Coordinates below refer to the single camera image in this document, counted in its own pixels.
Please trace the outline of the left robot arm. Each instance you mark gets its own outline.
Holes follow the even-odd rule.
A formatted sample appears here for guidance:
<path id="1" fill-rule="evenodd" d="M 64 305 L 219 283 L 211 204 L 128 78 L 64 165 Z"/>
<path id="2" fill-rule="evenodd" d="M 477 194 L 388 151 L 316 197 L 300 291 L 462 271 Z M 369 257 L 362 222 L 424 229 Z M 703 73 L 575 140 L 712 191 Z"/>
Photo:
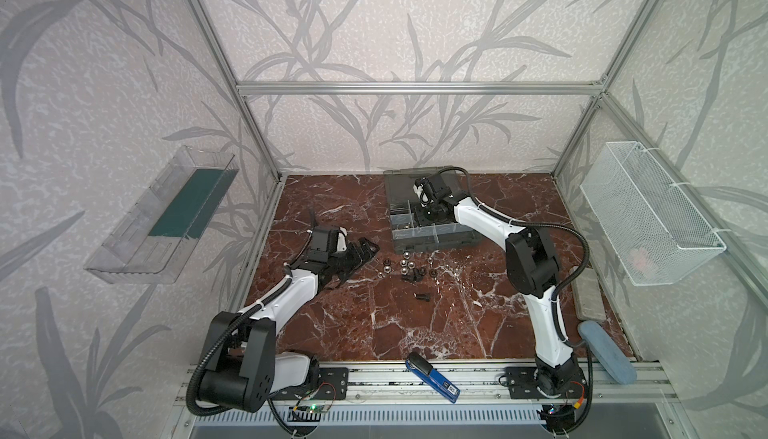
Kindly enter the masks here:
<path id="1" fill-rule="evenodd" d="M 315 225 L 300 252 L 283 265 L 276 286 L 239 311 L 212 319 L 187 386 L 189 412 L 198 417 L 231 409 L 256 412 L 283 390 L 316 391 L 318 361 L 303 353 L 278 353 L 278 333 L 329 283 L 344 284 L 379 250 L 366 237 L 350 240 L 342 227 Z"/>

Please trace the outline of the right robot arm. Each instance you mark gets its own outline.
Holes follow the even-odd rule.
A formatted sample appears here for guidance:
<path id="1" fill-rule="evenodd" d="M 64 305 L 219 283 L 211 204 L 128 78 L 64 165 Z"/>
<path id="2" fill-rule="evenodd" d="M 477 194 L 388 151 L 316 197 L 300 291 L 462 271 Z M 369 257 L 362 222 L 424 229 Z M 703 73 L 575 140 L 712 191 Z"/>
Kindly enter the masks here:
<path id="1" fill-rule="evenodd" d="M 461 167 L 448 166 L 414 181 L 420 210 L 429 220 L 451 219 L 469 227 L 503 250 L 507 277 L 522 294 L 534 331 L 537 388 L 547 397 L 557 397 L 581 372 L 575 355 L 579 345 L 569 340 L 562 325 L 559 295 L 585 269 L 589 246 L 571 227 L 516 219 L 484 204 L 469 188 L 452 189 L 443 178 L 449 171 L 467 173 Z M 572 234 L 583 247 L 581 263 L 563 281 L 559 279 L 561 263 L 551 229 Z"/>

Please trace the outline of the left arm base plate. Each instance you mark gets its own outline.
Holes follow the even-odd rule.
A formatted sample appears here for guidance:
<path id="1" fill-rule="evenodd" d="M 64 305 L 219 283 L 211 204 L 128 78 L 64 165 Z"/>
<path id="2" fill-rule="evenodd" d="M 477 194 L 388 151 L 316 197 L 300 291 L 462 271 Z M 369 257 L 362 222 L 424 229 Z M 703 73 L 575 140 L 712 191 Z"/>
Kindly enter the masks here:
<path id="1" fill-rule="evenodd" d="M 350 370 L 346 367 L 320 367 L 304 384 L 290 386 L 276 394 L 277 400 L 298 400 L 310 394 L 320 401 L 344 400 L 349 386 Z"/>

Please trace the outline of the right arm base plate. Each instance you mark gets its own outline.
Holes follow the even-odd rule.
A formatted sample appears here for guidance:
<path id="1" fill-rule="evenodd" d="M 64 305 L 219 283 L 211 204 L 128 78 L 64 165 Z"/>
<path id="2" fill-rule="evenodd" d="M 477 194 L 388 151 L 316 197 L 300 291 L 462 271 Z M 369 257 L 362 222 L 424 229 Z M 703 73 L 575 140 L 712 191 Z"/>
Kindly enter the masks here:
<path id="1" fill-rule="evenodd" d="M 587 379 L 577 372 L 571 379 L 557 382 L 535 366 L 506 367 L 498 383 L 507 389 L 511 399 L 576 400 L 585 395 Z"/>

